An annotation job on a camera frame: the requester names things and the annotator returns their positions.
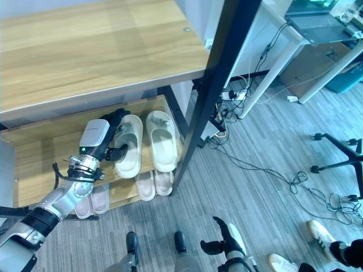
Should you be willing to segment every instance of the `white table leg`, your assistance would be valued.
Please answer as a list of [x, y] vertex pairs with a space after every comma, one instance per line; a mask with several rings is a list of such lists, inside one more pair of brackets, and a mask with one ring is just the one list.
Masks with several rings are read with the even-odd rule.
[[300, 97], [299, 103], [304, 104], [321, 88], [323, 88], [333, 77], [338, 75], [351, 61], [358, 57], [363, 52], [363, 42], [360, 41], [356, 47], [346, 54], [335, 66], [327, 72], [318, 82], [315, 83], [303, 96]]
[[280, 57], [275, 64], [271, 67], [265, 78], [262, 80], [258, 88], [254, 91], [254, 94], [246, 101], [244, 105], [243, 113], [240, 118], [244, 118], [251, 108], [256, 104], [261, 95], [267, 90], [268, 86], [277, 77], [279, 72], [285, 67], [286, 63], [294, 55], [295, 51], [299, 48], [300, 43], [290, 42], [286, 48], [282, 51]]

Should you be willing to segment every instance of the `white slipper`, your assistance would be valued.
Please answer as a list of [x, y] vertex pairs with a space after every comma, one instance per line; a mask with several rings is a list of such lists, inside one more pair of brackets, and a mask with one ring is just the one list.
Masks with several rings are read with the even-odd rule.
[[103, 214], [109, 209], [109, 185], [103, 184], [94, 187], [91, 193], [93, 211]]
[[155, 170], [155, 189], [160, 196], [168, 196], [172, 191], [172, 183], [174, 181], [174, 175], [172, 172], [163, 173]]
[[141, 142], [142, 142], [142, 122], [133, 114], [126, 115], [115, 135], [115, 147], [119, 148], [124, 144], [129, 146], [125, 158], [115, 163], [116, 173], [129, 179], [136, 176], [141, 168]]
[[165, 112], [155, 110], [147, 116], [146, 128], [155, 168], [161, 172], [173, 171], [178, 161], [178, 155], [172, 119]]
[[92, 215], [92, 204], [89, 195], [77, 204], [74, 212], [79, 219], [84, 219]]
[[144, 201], [150, 201], [155, 197], [154, 173], [148, 171], [140, 173], [136, 178], [138, 195]]

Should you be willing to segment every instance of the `white sneaker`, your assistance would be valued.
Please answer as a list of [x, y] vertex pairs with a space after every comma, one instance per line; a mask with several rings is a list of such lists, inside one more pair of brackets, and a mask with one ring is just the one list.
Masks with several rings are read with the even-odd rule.
[[273, 272], [298, 272], [299, 267], [294, 262], [290, 262], [278, 254], [270, 254], [268, 256], [268, 264]]
[[336, 258], [329, 249], [331, 243], [335, 242], [336, 240], [328, 232], [328, 230], [315, 220], [307, 222], [307, 229], [309, 230], [311, 237], [315, 239], [322, 247], [325, 256], [331, 261], [336, 261]]
[[154, 110], [146, 118], [146, 129], [155, 168], [164, 173], [173, 171], [178, 162], [178, 153], [171, 117], [165, 112]]

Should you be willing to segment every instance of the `black shoe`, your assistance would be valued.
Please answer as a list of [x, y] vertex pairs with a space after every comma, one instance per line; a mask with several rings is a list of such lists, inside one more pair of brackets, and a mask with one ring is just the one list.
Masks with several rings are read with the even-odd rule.
[[185, 237], [181, 231], [178, 231], [174, 234], [174, 243], [178, 253], [187, 252], [187, 249], [185, 247]]
[[137, 254], [138, 242], [137, 242], [136, 233], [132, 231], [127, 233], [126, 247], [127, 247], [127, 253], [135, 254], [135, 264], [138, 264], [138, 254]]

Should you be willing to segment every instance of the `black pants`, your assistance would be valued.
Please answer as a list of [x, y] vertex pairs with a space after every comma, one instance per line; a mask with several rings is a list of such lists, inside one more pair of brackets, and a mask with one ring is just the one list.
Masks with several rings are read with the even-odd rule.
[[[334, 242], [330, 245], [330, 251], [333, 256], [345, 266], [353, 266], [363, 270], [363, 239], [353, 241], [352, 245], [344, 249], [342, 253], [339, 249], [341, 241]], [[316, 272], [316, 270], [309, 264], [301, 264], [299, 272]]]

